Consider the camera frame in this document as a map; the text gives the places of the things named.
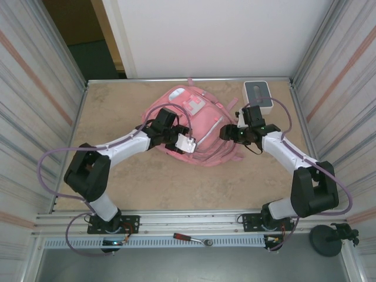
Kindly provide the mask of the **pink student backpack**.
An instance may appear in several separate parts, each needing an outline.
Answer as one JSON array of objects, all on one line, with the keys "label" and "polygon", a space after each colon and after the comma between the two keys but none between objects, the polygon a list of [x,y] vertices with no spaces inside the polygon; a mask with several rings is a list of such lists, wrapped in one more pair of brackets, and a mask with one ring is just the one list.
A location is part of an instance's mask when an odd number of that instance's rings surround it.
[{"label": "pink student backpack", "polygon": [[233,141],[220,138],[220,129],[225,125],[235,124],[230,116],[230,110],[238,102],[233,99],[227,106],[223,106],[218,98],[210,92],[200,89],[193,84],[178,85],[168,90],[155,101],[142,115],[142,120],[154,119],[159,110],[156,106],[166,104],[166,107],[179,116],[174,124],[192,126],[192,137],[195,138],[196,148],[193,153],[180,154],[159,145],[158,150],[175,159],[204,167],[217,166],[230,160],[241,161],[244,155],[239,151],[240,145]]}]

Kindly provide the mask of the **white grey tissue box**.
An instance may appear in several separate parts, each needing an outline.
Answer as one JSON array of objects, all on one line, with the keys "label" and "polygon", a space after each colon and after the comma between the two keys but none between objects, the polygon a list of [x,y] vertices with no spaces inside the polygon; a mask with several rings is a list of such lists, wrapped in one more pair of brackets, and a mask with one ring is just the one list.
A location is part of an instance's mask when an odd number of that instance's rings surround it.
[{"label": "white grey tissue box", "polygon": [[268,83],[264,80],[246,81],[243,83],[243,100],[247,105],[258,105],[262,115],[269,115],[274,107]]}]

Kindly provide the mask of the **corrugated side panel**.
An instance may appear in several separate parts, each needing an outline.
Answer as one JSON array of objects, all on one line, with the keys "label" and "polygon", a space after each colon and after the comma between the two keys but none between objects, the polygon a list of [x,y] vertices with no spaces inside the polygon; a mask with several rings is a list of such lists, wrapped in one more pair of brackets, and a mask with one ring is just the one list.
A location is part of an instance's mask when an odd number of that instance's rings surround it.
[{"label": "corrugated side panel", "polygon": [[25,275],[61,179],[85,80],[42,0],[0,0],[0,282]]},{"label": "corrugated side panel", "polygon": [[376,0],[332,0],[292,83],[315,155],[352,196],[360,273],[376,282]]}]

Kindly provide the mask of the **aluminium back rail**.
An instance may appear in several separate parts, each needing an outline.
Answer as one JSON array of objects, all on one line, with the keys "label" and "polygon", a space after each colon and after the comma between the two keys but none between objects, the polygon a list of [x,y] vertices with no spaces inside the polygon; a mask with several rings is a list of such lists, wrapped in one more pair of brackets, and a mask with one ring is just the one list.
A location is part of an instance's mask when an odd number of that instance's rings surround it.
[{"label": "aluminium back rail", "polygon": [[[291,81],[288,76],[242,76],[242,77],[221,77],[221,78],[192,78],[193,82],[206,81]],[[95,79],[88,80],[88,85],[98,83],[131,83],[131,82],[188,82],[188,78],[149,78],[149,79]]]}]

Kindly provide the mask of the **aluminium front rail frame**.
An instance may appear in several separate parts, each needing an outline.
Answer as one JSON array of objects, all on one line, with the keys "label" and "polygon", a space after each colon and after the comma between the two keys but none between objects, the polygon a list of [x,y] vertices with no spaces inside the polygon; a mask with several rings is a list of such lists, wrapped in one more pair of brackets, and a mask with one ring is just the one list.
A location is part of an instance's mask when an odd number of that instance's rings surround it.
[{"label": "aluminium front rail frame", "polygon": [[[239,215],[258,213],[257,209],[241,210],[124,210],[124,215],[140,216],[139,236],[229,235],[243,233]],[[58,210],[39,214],[31,235],[62,237],[68,223],[82,210]]]}]

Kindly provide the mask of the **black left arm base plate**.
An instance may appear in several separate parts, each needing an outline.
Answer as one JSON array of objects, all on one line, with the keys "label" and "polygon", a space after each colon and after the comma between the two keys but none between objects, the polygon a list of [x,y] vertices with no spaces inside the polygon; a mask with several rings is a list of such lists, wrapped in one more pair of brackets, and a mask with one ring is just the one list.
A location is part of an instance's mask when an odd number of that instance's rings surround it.
[{"label": "black left arm base plate", "polygon": [[99,216],[90,216],[88,234],[137,234],[140,227],[140,216],[117,216],[111,221],[104,221]]}]

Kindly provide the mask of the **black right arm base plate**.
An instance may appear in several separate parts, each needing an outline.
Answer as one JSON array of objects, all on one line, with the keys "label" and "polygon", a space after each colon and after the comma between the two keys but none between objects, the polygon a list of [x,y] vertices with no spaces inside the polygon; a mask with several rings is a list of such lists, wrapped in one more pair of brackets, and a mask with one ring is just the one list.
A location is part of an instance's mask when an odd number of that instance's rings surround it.
[{"label": "black right arm base plate", "polygon": [[292,231],[294,220],[284,218],[279,220],[267,219],[261,213],[246,213],[240,216],[245,232],[278,232]]}]

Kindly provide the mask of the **red-handled ratchet wrench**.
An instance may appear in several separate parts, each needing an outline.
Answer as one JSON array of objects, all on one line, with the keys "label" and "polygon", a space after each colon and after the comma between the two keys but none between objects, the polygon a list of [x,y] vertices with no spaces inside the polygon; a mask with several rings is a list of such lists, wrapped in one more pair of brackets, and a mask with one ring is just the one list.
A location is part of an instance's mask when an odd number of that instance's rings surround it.
[{"label": "red-handled ratchet wrench", "polygon": [[206,247],[211,247],[213,245],[212,239],[197,239],[197,238],[193,238],[192,236],[188,236],[188,235],[184,235],[180,233],[174,233],[173,238],[176,240],[196,242]]}]

